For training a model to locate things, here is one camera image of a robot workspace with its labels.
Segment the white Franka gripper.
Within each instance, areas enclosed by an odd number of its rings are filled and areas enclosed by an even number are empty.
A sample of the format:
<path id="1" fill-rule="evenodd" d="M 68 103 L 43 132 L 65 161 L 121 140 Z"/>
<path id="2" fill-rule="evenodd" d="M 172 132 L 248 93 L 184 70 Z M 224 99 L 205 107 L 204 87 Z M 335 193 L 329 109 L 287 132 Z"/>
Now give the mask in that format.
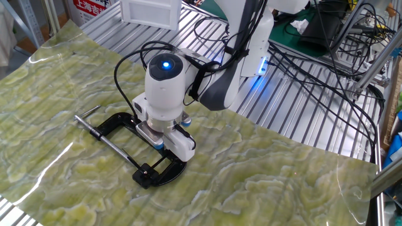
<path id="1" fill-rule="evenodd" d="M 187 162 L 194 156 L 195 141 L 192 141 L 192 136 L 186 137 L 175 129 L 175 126 L 188 127 L 191 124 L 192 120 L 185 111 L 182 111 L 173 121 L 159 121 L 149 114 L 150 108 L 145 93 L 134 98 L 132 104 L 140 120 L 136 129 L 154 148 L 167 148 L 183 162 Z"/>

